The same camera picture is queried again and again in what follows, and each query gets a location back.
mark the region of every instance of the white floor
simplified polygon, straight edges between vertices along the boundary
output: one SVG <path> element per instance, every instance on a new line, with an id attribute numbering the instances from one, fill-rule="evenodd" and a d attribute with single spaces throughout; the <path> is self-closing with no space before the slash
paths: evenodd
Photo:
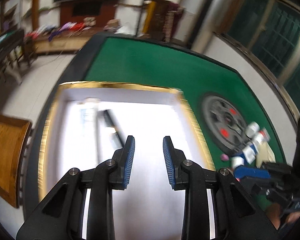
<path id="1" fill-rule="evenodd" d="M 214 41 L 206 55 L 236 68 L 246 79 L 266 109 L 279 135 L 288 163 L 291 163 L 295 150 L 295 136 L 291 138 L 292 126 L 287 123 L 279 100 L 256 71 L 240 59 L 233 50 L 222 49 L 223 44 Z M 73 55 L 41 56 L 29 71 L 23 72 L 23 82 L 18 86 L 13 78 L 0 83 L 0 110 L 5 115 L 30 119 L 35 125 L 41 109 L 59 76 L 70 63 Z M 12 208 L 0 198 L 0 222 L 15 238 L 24 222 L 22 207 Z"/>
<path id="2" fill-rule="evenodd" d="M 12 77 L 8 77 L 5 83 L 0 82 L 0 111 L 5 115 L 29 119 L 35 126 L 51 89 L 74 55 L 57 57 L 39 57 L 32 63 L 30 71 L 23 72 L 20 86 Z M 0 197 L 0 222 L 15 238 L 24 222 L 22 207 L 15 209 Z"/>

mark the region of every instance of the pink ball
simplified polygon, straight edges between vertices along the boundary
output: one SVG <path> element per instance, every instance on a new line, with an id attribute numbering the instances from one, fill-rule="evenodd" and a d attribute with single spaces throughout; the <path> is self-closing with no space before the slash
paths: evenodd
<path id="1" fill-rule="evenodd" d="M 223 154 L 221 154 L 220 159 L 223 162 L 227 162 L 227 161 L 229 161 L 229 156 L 223 153 Z"/>

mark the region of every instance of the silver bolt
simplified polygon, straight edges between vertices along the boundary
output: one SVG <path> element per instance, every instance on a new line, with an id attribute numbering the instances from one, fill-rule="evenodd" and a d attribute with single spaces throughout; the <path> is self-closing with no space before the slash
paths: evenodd
<path id="1" fill-rule="evenodd" d="M 229 174 L 229 171 L 228 171 L 228 169 L 222 168 L 222 169 L 220 170 L 220 173 L 221 173 L 223 176 L 227 176 L 227 175 Z"/>
<path id="2" fill-rule="evenodd" d="M 70 175 L 76 175 L 79 172 L 78 168 L 72 168 L 69 170 L 69 174 Z"/>
<path id="3" fill-rule="evenodd" d="M 184 160 L 184 161 L 183 161 L 183 164 L 184 164 L 185 166 L 191 166 L 191 165 L 193 164 L 193 162 L 192 162 L 191 160 Z"/>
<path id="4" fill-rule="evenodd" d="M 107 160 L 107 161 L 106 161 L 106 164 L 107 164 L 108 166 L 112 166 L 112 165 L 115 164 L 115 160 L 113 160 L 113 159 Z"/>

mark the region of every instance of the wooden chair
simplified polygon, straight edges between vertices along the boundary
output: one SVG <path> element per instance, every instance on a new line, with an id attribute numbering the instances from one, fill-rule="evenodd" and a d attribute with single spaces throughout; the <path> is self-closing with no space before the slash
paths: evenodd
<path id="1" fill-rule="evenodd" d="M 15 208 L 20 204 L 21 164 L 31 126 L 28 120 L 0 115 L 0 196 Z"/>
<path id="2" fill-rule="evenodd" d="M 138 35 L 143 10 L 145 6 L 148 5 L 145 3 L 145 1 L 153 1 L 156 3 L 154 14 L 150 20 L 149 28 L 146 34 L 148 34 L 152 39 L 170 42 L 184 9 L 179 7 L 178 4 L 167 0 L 143 0 L 136 36 Z"/>

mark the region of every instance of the open box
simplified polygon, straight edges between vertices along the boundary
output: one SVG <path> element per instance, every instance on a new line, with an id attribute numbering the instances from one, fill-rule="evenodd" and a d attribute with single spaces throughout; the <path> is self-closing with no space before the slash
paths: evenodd
<path id="1" fill-rule="evenodd" d="M 130 184 L 113 191 L 116 239 L 180 239 L 185 192 L 168 181 L 162 140 L 171 136 L 187 159 L 214 170 L 212 158 L 194 114 L 177 89 L 111 82 L 61 84 L 50 108 L 39 156 L 39 198 L 73 167 L 95 168 L 112 158 L 114 145 L 102 111 L 111 109 L 125 142 L 135 138 Z M 211 194 L 210 237 L 214 238 Z M 87 192 L 82 237 L 89 203 Z"/>

